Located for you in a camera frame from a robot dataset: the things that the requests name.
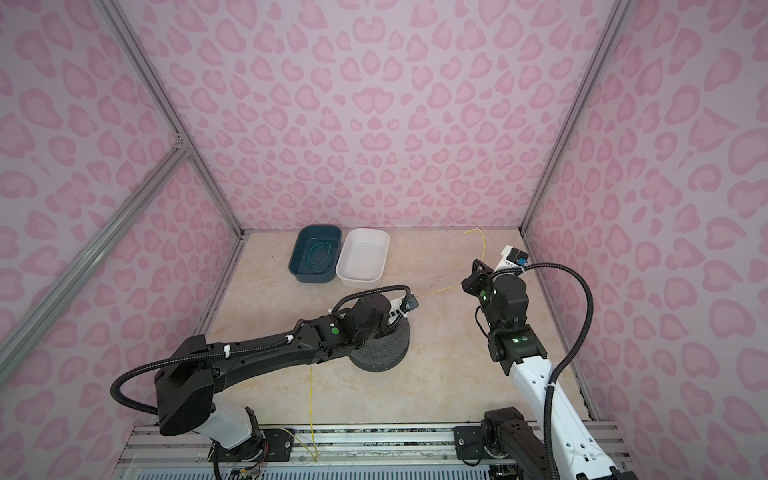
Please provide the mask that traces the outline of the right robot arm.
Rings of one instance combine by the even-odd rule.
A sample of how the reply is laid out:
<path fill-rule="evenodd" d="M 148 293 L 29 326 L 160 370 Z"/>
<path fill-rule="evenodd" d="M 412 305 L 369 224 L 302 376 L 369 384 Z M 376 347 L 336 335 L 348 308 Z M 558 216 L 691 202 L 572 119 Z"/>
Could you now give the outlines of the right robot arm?
<path fill-rule="evenodd" d="M 522 276 L 539 268 L 571 275 L 585 294 L 582 328 L 558 364 L 549 359 L 527 320 L 529 298 Z M 477 299 L 484 315 L 491 360 L 522 393 L 540 428 L 533 432 L 514 407 L 488 411 L 481 422 L 482 454 L 513 461 L 515 476 L 522 479 L 635 478 L 634 472 L 621 470 L 594 439 L 559 385 L 560 375 L 575 359 L 592 325 L 594 298 L 587 281 L 558 263 L 529 265 L 520 259 L 492 268 L 476 259 L 461 286 Z"/>

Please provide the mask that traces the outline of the dark grey cable spool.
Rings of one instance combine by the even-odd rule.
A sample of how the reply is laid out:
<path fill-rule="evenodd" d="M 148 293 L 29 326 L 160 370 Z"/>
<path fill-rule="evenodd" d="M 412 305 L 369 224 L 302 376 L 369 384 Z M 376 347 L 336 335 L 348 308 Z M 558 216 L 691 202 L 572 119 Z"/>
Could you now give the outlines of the dark grey cable spool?
<path fill-rule="evenodd" d="M 355 348 L 350 352 L 351 362 L 367 372 L 393 369 L 406 356 L 410 346 L 410 324 L 404 319 L 389 332 L 382 332 L 387 318 L 374 316 L 364 321 L 353 336 Z"/>

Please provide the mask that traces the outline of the white plastic tray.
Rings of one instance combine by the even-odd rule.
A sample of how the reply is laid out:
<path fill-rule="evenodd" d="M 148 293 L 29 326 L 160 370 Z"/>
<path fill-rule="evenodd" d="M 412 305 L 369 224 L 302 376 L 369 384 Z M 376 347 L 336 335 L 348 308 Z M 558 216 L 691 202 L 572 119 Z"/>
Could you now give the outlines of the white plastic tray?
<path fill-rule="evenodd" d="M 382 281 L 390 246 L 390 235 L 370 228 L 351 230 L 336 265 L 336 276 L 354 289 L 372 289 Z"/>

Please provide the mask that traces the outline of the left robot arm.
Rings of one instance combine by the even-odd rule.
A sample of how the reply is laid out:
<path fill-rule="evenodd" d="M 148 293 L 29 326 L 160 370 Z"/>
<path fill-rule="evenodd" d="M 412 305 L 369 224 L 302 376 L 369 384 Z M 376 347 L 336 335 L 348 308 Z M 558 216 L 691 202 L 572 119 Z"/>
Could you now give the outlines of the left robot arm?
<path fill-rule="evenodd" d="M 160 433 L 195 432 L 226 450 L 259 445 L 255 413 L 227 404 L 221 392 L 281 369 L 346 357 L 365 371 L 396 366 L 409 347 L 407 315 L 417 308 L 416 297 L 390 300 L 381 292 L 361 292 L 353 302 L 281 334 L 230 343 L 210 343 L 203 335 L 184 340 L 155 375 Z"/>

